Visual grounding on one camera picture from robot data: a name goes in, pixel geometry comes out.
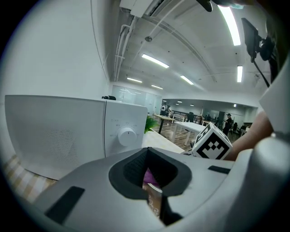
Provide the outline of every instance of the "microwave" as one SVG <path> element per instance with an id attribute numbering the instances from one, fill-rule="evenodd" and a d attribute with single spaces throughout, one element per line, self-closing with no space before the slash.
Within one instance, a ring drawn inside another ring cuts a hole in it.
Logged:
<path id="1" fill-rule="evenodd" d="M 21 166 L 60 179 L 84 163 L 141 148 L 147 108 L 103 99 L 6 95 L 5 115 Z"/>

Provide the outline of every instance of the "white cylinder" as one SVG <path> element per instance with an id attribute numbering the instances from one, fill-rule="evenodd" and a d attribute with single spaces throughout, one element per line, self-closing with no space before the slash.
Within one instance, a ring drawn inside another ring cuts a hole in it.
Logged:
<path id="1" fill-rule="evenodd" d="M 118 133 L 119 142 L 123 146 L 129 146 L 136 141 L 136 133 L 129 127 L 121 128 Z"/>

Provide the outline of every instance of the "purple object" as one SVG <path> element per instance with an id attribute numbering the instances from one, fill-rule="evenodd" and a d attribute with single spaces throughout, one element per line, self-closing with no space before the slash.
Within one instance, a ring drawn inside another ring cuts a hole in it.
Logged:
<path id="1" fill-rule="evenodd" d="M 145 172 L 143 182 L 147 184 L 153 184 L 154 186 L 159 187 L 159 184 L 157 183 L 149 169 L 147 169 Z"/>

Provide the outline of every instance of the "human arm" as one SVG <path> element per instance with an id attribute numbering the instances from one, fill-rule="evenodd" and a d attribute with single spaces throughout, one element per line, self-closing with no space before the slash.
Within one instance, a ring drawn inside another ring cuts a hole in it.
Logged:
<path id="1" fill-rule="evenodd" d="M 235 161 L 238 154 L 246 149 L 254 148 L 262 139 L 269 137 L 273 132 L 273 127 L 265 112 L 260 112 L 255 118 L 249 131 L 232 144 L 231 152 L 225 160 Z"/>

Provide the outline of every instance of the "ceiling light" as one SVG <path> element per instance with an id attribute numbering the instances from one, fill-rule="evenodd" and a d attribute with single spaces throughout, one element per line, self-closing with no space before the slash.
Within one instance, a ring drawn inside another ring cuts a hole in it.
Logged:
<path id="1" fill-rule="evenodd" d="M 135 79 L 132 79 L 132 78 L 129 78 L 129 77 L 127 77 L 127 79 L 130 80 L 130 81 L 135 81 L 135 82 L 142 83 L 142 81 L 138 81 L 138 80 L 135 80 Z"/>
<path id="2" fill-rule="evenodd" d="M 161 66 L 164 67 L 164 68 L 168 68 L 168 67 L 169 67 L 167 64 L 164 64 L 164 63 L 162 63 L 161 61 L 156 60 L 156 59 L 154 59 L 154 58 L 152 58 L 152 57 L 150 57 L 150 56 L 147 56 L 147 55 L 145 55 L 145 54 L 143 54 L 142 57 L 145 58 L 145 59 L 147 59 L 147 60 L 150 60 L 150 61 L 152 61 L 152 62 L 154 62 L 154 63 L 157 63 L 157 64 L 161 65 Z"/>
<path id="3" fill-rule="evenodd" d="M 193 85 L 193 83 L 192 83 L 190 80 L 188 80 L 185 76 L 180 76 L 180 77 L 181 77 L 183 80 L 185 80 L 187 83 Z"/>
<path id="4" fill-rule="evenodd" d="M 218 5 L 218 7 L 219 7 L 221 13 L 223 14 L 223 17 L 225 18 L 225 20 L 227 22 L 228 28 L 230 29 L 234 46 L 241 45 L 239 30 L 237 29 L 237 24 L 236 24 L 234 15 L 232 14 L 231 8 L 230 7 L 222 7 L 219 5 Z"/>
<path id="5" fill-rule="evenodd" d="M 153 87 L 155 87 L 155 88 L 158 88 L 158 89 L 163 89 L 163 88 L 160 88 L 160 87 L 158 87 L 158 86 L 155 86 L 155 85 L 151 85 L 151 86 L 153 86 Z"/>
<path id="6" fill-rule="evenodd" d="M 243 66 L 237 67 L 237 82 L 242 82 Z"/>

